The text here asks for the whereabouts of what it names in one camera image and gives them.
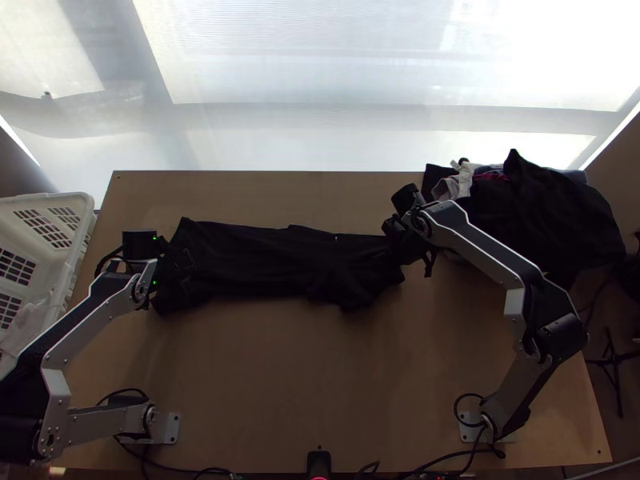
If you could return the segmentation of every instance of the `black garment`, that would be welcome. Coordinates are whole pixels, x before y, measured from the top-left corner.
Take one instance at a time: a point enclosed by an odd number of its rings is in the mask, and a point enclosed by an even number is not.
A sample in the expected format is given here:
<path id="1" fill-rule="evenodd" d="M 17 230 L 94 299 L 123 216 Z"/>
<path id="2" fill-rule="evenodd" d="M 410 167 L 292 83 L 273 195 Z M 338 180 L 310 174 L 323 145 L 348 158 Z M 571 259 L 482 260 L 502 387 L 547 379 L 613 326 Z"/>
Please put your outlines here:
<path id="1" fill-rule="evenodd" d="M 404 276 L 384 236 L 182 218 L 156 280 L 162 315 L 212 298 L 308 297 L 355 310 Z"/>
<path id="2" fill-rule="evenodd" d="M 436 186 L 436 183 L 440 182 L 441 178 L 447 178 L 451 175 L 457 175 L 459 172 L 456 169 L 449 168 L 447 166 L 426 164 L 425 174 L 422 176 L 422 185 L 420 186 L 420 193 L 428 202 L 435 200 L 431 194 L 432 189 Z"/>
<path id="3" fill-rule="evenodd" d="M 596 189 L 530 163 L 516 150 L 503 168 L 508 182 L 474 180 L 471 196 L 457 200 L 471 223 L 564 288 L 580 270 L 624 257 L 618 225 Z"/>

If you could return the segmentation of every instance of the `translucent window film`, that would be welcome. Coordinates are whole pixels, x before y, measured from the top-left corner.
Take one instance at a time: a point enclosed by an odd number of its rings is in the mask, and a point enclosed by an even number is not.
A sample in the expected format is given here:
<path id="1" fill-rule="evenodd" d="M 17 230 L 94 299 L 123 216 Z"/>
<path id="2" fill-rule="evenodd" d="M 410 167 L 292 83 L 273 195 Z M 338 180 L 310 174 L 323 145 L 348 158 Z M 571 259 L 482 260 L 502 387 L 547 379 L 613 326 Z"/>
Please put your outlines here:
<path id="1" fill-rule="evenodd" d="M 0 115 L 62 191 L 113 170 L 581 168 L 636 112 L 640 3 L 0 4 Z"/>

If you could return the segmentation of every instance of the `wooden table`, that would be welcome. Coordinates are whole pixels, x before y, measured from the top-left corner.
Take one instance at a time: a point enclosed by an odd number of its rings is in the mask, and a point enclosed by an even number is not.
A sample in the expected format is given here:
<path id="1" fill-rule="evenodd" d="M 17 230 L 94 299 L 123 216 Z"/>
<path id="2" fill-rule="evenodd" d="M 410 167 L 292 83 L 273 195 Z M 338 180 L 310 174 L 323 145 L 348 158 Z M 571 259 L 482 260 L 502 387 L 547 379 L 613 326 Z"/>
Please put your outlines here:
<path id="1" fill-rule="evenodd" d="M 93 232 L 73 304 L 122 230 L 170 238 L 181 216 L 254 226 L 291 223 L 379 234 L 390 196 L 420 174 L 115 172 Z M 495 391 L 514 356 L 504 292 L 465 263 L 439 258 L 434 276 L 406 281 L 367 311 L 288 301 L 210 302 L 160 318 L 136 312 L 106 328 L 73 361 L 76 406 L 127 386 L 182 414 L 167 465 L 301 472 L 322 446 L 335 471 L 380 460 L 413 469 L 469 448 L 452 402 Z M 609 447 L 582 355 L 562 365 L 532 405 L 506 460 L 479 455 L 474 470 L 609 462 Z M 446 462 L 458 468 L 466 458 Z M 137 469 L 110 439 L 66 450 L 68 467 Z"/>

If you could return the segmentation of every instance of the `black tripod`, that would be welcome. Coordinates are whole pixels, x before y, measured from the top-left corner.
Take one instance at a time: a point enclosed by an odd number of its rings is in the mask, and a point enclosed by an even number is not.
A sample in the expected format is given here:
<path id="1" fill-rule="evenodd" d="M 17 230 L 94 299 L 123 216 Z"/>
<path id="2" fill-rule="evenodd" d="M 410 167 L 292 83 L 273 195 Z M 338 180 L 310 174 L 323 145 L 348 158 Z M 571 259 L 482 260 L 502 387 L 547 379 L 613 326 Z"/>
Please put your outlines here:
<path id="1" fill-rule="evenodd" d="M 611 331 L 609 327 L 605 328 L 606 332 L 606 348 L 602 353 L 602 360 L 585 360 L 586 363 L 592 363 L 594 365 L 602 368 L 606 374 L 606 377 L 611 382 L 611 385 L 614 386 L 615 397 L 618 403 L 618 416 L 623 418 L 622 414 L 622 394 L 620 392 L 620 373 L 618 372 L 618 366 L 624 362 L 625 360 L 630 360 L 632 358 L 640 357 L 640 348 L 628 352 L 626 354 L 618 355 L 615 353 L 614 341 L 611 338 Z M 612 370 L 614 372 L 614 376 L 611 376 L 611 373 L 608 371 L 607 367 L 611 365 Z"/>

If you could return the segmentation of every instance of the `black cable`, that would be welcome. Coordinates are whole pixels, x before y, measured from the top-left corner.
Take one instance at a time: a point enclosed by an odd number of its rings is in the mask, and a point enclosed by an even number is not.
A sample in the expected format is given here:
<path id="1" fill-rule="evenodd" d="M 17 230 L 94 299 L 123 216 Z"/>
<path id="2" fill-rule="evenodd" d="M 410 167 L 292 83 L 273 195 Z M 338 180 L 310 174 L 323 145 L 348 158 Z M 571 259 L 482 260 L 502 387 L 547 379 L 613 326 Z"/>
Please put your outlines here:
<path id="1" fill-rule="evenodd" d="M 478 394 L 474 394 L 474 393 L 468 393 L 468 394 L 460 395 L 458 398 L 455 399 L 455 402 L 454 402 L 454 416 L 455 416 L 455 419 L 459 423 L 463 424 L 464 426 L 469 426 L 471 428 L 477 428 L 479 426 L 485 425 L 484 422 L 468 423 L 468 422 L 465 422 L 464 420 L 462 420 L 462 417 L 460 416 L 460 413 L 458 412 L 458 405 L 460 404 L 460 401 L 462 401 L 462 400 L 464 400 L 465 398 L 468 398 L 468 397 L 480 398 L 480 400 L 484 399 L 484 397 L 482 395 L 478 395 Z"/>
<path id="2" fill-rule="evenodd" d="M 144 450 L 142 450 L 142 455 L 140 458 L 140 471 L 142 472 L 142 477 L 145 480 L 151 480 L 151 478 L 149 477 L 149 472 L 146 471 L 146 454 L 149 453 L 149 447 L 150 445 L 145 445 L 145 448 Z"/>
<path id="3" fill-rule="evenodd" d="M 478 432 L 478 436 L 475 438 L 474 446 L 471 447 L 471 455 L 469 456 L 469 460 L 467 460 L 466 465 L 464 465 L 462 470 L 456 473 L 457 476 L 462 476 L 471 467 L 471 464 L 474 462 L 475 455 L 478 452 L 478 444 L 480 443 L 480 438 L 482 437 L 482 434 L 485 433 L 485 430 L 487 428 L 487 425 L 484 425 Z"/>
<path id="4" fill-rule="evenodd" d="M 605 288 L 608 285 L 613 283 L 614 279 L 612 278 L 612 274 L 613 274 L 613 271 L 609 272 L 609 274 L 602 281 L 598 289 L 595 291 L 594 297 L 591 299 L 591 302 L 589 303 L 589 305 L 583 309 L 578 310 L 578 312 L 583 312 L 585 310 L 589 311 L 589 314 L 586 316 L 586 320 L 585 320 L 585 328 L 588 328 L 589 324 L 591 324 L 591 320 L 594 317 L 595 305 L 598 299 L 600 298 L 600 295 L 602 295 L 602 292 L 605 290 Z"/>
<path id="5" fill-rule="evenodd" d="M 116 256 L 120 252 L 122 252 L 122 245 L 120 245 L 117 249 L 115 249 L 114 251 L 112 251 L 112 252 L 108 253 L 107 255 L 105 255 L 104 257 L 102 257 L 100 259 L 100 262 L 98 262 L 98 264 L 95 267 L 94 278 L 96 278 L 98 275 L 100 275 L 100 272 L 102 272 L 102 268 L 104 267 L 105 263 L 107 263 L 110 258 L 113 258 L 114 256 Z"/>
<path id="6" fill-rule="evenodd" d="M 226 468 L 217 468 L 216 466 L 210 466 L 200 470 L 194 476 L 194 480 L 197 480 L 202 475 L 225 475 L 227 477 L 233 477 L 233 473 L 230 470 L 227 470 Z"/>
<path id="7" fill-rule="evenodd" d="M 364 474 L 375 475 L 375 473 L 378 471 L 379 466 L 380 466 L 379 460 L 377 460 L 376 462 L 367 463 L 366 465 L 364 465 L 363 468 L 358 470 L 358 472 L 354 476 L 354 480 L 359 480 L 360 477 L 364 476 Z"/>
<path id="8" fill-rule="evenodd" d="M 147 394 L 139 389 L 139 388 L 121 388 L 120 390 L 116 390 L 114 392 L 111 392 L 110 394 L 106 395 L 105 397 L 100 399 L 100 402 L 96 403 L 96 406 L 100 406 L 101 404 L 104 403 L 104 401 L 108 400 L 109 398 L 115 396 L 115 395 L 120 395 L 120 394 L 124 394 L 126 392 L 135 392 L 137 394 L 139 394 L 144 401 L 146 402 L 147 400 L 149 400 L 149 397 L 147 396 Z M 142 417 L 142 424 L 144 425 L 144 429 L 145 432 L 147 433 L 147 436 L 150 437 L 150 432 L 149 432 L 149 426 L 146 423 L 146 415 L 144 415 Z M 114 435 L 114 440 L 116 441 L 116 443 L 118 445 L 120 445 L 120 447 L 127 452 L 129 455 L 136 457 L 138 460 L 140 460 L 140 469 L 142 472 L 142 476 L 144 477 L 145 480 L 150 480 L 149 477 L 149 473 L 146 470 L 146 466 L 147 465 L 151 465 L 154 466 L 160 470 L 165 470 L 165 471 L 169 471 L 169 472 L 175 472 L 175 473 L 179 473 L 179 474 L 194 474 L 195 477 L 194 478 L 199 478 L 202 475 L 205 474 L 218 474 L 218 475 L 226 475 L 229 476 L 231 478 L 235 478 L 238 477 L 240 478 L 241 475 L 236 475 L 234 474 L 231 470 L 227 470 L 224 468 L 218 468 L 216 466 L 210 466 L 208 468 L 205 468 L 203 470 L 189 470 L 189 469 L 184 469 L 184 468 L 176 468 L 173 466 L 167 466 L 167 465 L 163 465 L 161 463 L 157 463 L 154 462 L 153 460 L 149 460 L 146 456 L 149 452 L 149 448 L 151 447 L 150 444 L 147 444 L 144 446 L 144 449 L 142 450 L 142 453 L 139 454 L 138 452 L 132 450 L 131 448 L 129 448 L 128 446 L 124 445 L 123 443 L 120 443 L 120 440 L 118 440 L 118 437 Z"/>
<path id="9" fill-rule="evenodd" d="M 111 392 L 110 394 L 102 397 L 100 399 L 100 401 L 98 403 L 96 403 L 96 406 L 100 406 L 102 405 L 106 400 L 109 400 L 109 398 L 111 397 L 115 397 L 116 395 L 120 395 L 120 394 L 126 394 L 128 392 L 135 392 L 136 394 L 140 395 L 142 398 L 144 398 L 144 401 L 146 402 L 147 400 L 149 400 L 149 397 L 146 395 L 146 393 L 144 393 L 144 391 L 140 390 L 139 388 L 135 388 L 135 387 L 131 387 L 131 388 L 121 388 L 120 390 L 116 390 L 115 392 Z"/>
<path id="10" fill-rule="evenodd" d="M 461 450 L 461 451 L 458 451 L 458 452 L 453 452 L 451 454 L 443 455 L 443 456 L 441 456 L 439 458 L 436 458 L 435 460 L 432 460 L 431 462 L 425 463 L 424 465 L 420 465 L 417 469 L 415 469 L 415 470 L 413 470 L 411 472 L 405 472 L 405 473 L 399 474 L 396 477 L 395 480 L 404 480 L 405 478 L 407 478 L 407 477 L 409 477 L 411 475 L 419 475 L 419 474 L 424 474 L 424 473 L 438 474 L 438 472 L 428 471 L 427 469 L 429 469 L 433 465 L 436 465 L 436 464 L 438 464 L 440 462 L 444 462 L 445 460 L 449 460 L 450 458 L 461 457 L 463 455 L 469 455 L 470 456 L 469 460 L 467 461 L 466 465 L 462 468 L 462 470 L 460 470 L 458 472 L 455 472 L 455 473 L 452 473 L 452 475 L 454 475 L 454 476 L 459 477 L 460 475 L 463 475 L 465 472 L 467 472 L 468 469 L 471 467 L 471 464 L 473 463 L 476 454 L 494 454 L 496 457 L 500 458 L 501 460 L 506 458 L 506 454 L 502 450 L 497 449 L 495 447 L 495 444 L 493 444 L 493 443 L 489 444 L 489 448 L 485 448 L 485 449 L 479 449 L 478 448 L 478 444 L 480 443 L 480 439 L 482 438 L 482 435 L 485 433 L 485 431 L 489 427 L 484 422 L 469 423 L 469 422 L 465 422 L 464 420 L 462 420 L 460 418 L 460 414 L 458 412 L 458 405 L 460 404 L 461 400 L 463 400 L 464 398 L 468 398 L 468 397 L 480 398 L 481 400 L 483 399 L 483 396 L 481 396 L 479 394 L 471 393 L 471 392 L 469 392 L 467 394 L 460 395 L 454 401 L 454 416 L 455 416 L 455 419 L 458 422 L 460 422 L 461 424 L 463 424 L 465 426 L 468 426 L 468 427 L 471 427 L 471 428 L 481 427 L 480 431 L 478 432 L 478 436 L 474 440 L 474 445 L 471 448 L 471 450 Z"/>

